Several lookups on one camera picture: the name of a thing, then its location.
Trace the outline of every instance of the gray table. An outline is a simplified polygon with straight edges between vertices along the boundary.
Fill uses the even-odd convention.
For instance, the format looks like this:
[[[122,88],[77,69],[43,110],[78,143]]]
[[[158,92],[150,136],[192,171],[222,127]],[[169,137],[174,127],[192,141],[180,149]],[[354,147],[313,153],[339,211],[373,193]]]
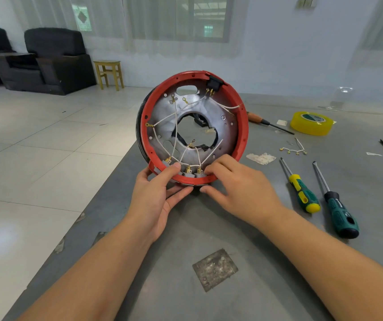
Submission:
[[[276,123],[290,120],[298,108],[247,106]],[[307,156],[288,155],[281,147],[294,143],[292,135],[271,127],[250,125],[245,154],[281,155],[323,202],[312,161],[316,160],[333,190],[355,215],[361,234],[349,245],[383,265],[383,115],[324,113],[337,123],[325,137],[297,133]],[[243,164],[263,171],[282,202],[333,234],[328,211],[303,213],[287,177],[276,160],[266,166],[249,159]],[[52,254],[19,297],[4,320],[17,318],[91,247],[100,231],[111,230],[130,203],[137,172],[145,166],[135,144],[84,211],[86,219],[68,231],[65,249]],[[215,186],[222,188],[219,182]],[[207,293],[192,265],[224,248],[239,271]],[[166,230],[150,248],[118,320],[332,320],[321,301],[286,257],[262,234],[226,213],[197,192],[170,213]]]

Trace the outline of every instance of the hand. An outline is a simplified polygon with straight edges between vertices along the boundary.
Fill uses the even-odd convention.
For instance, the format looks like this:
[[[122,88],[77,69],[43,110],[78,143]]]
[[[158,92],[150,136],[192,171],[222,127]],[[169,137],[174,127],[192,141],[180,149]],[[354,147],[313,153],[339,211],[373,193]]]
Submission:
[[[178,184],[166,190],[167,183],[180,172],[180,167],[180,164],[175,162],[152,181],[147,180],[152,173],[148,167],[137,176],[131,205],[126,216],[136,219],[144,227],[144,232],[148,232],[152,242],[156,241],[165,229],[171,209],[193,190],[193,187],[183,187]]]
[[[214,174],[223,183],[227,195],[211,186],[203,186],[200,191],[254,227],[267,216],[285,209],[262,172],[244,166],[227,154],[207,166],[205,174]]]

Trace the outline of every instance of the red circular housing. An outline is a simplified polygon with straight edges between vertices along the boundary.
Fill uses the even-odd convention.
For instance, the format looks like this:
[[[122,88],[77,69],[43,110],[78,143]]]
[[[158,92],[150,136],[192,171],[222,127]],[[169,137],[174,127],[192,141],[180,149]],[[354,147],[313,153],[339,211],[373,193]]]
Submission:
[[[166,168],[166,166],[162,163],[162,160],[157,156],[154,148],[151,146],[149,142],[149,135],[147,133],[146,123],[151,118],[151,114],[156,102],[158,101],[160,97],[163,96],[163,94],[168,88],[172,87],[175,84],[178,84],[178,82],[185,81],[185,80],[193,80],[193,79],[207,81],[210,79],[210,76],[220,79],[216,75],[207,71],[187,71],[187,72],[178,73],[164,80],[161,84],[159,84],[152,91],[146,103],[144,104],[144,108],[142,109],[142,115],[141,115],[141,123],[140,123],[141,141],[142,141],[144,151],[146,152],[147,156],[150,159],[149,168],[155,174],[157,174],[157,172],[155,171],[155,168],[157,168],[160,171],[163,171]],[[235,114],[237,117],[238,136],[237,136],[236,147],[234,148],[233,152],[230,154],[236,161],[239,161],[239,159],[241,158],[245,150],[246,143],[248,140],[247,112],[245,110],[245,106],[243,105],[243,102],[239,94],[235,91],[235,89],[233,89],[231,85],[224,82],[224,84],[220,87],[219,91],[217,92],[222,92],[224,94],[224,96],[229,100],[231,107],[240,105],[239,108],[231,109],[231,112]],[[216,179],[217,178],[214,175],[209,175],[203,178],[189,178],[183,175],[176,175],[173,177],[173,180],[177,181],[178,183],[183,183],[183,184],[188,184],[193,186],[212,183]]]

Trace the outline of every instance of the green screwdriver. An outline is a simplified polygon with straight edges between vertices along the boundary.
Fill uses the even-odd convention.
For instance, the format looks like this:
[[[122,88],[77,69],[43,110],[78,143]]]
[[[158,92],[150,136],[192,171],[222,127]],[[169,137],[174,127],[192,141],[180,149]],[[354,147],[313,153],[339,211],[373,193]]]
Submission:
[[[355,218],[351,215],[346,207],[340,202],[340,196],[335,191],[330,191],[328,185],[321,173],[320,169],[317,166],[317,163],[314,161],[312,164],[317,169],[321,180],[324,183],[327,192],[324,194],[324,199],[326,200],[328,207],[331,213],[331,221],[333,223],[334,229],[339,237],[344,239],[355,239],[360,234],[360,229]]]
[[[299,201],[301,208],[308,213],[316,213],[319,211],[321,206],[318,202],[317,196],[315,196],[315,194],[306,187],[299,175],[291,172],[283,158],[281,158],[281,162],[290,173],[288,180],[296,190],[297,200]]]

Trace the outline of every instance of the wooden-handled screwdriver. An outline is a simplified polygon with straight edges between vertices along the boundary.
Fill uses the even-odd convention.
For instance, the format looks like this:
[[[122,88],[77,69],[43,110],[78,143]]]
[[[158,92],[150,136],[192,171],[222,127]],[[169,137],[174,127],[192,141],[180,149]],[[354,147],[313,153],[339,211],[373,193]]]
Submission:
[[[274,124],[272,123],[269,123],[266,119],[263,119],[261,118],[260,116],[257,116],[256,114],[254,113],[250,113],[249,111],[247,111],[247,114],[248,114],[248,121],[252,122],[252,123],[262,123],[263,125],[267,125],[267,126],[273,126],[279,130],[283,130],[284,132],[287,132],[287,133],[290,133],[292,135],[294,135],[293,132],[290,132],[289,130],[285,130],[283,128],[280,128],[278,126],[275,126]]]

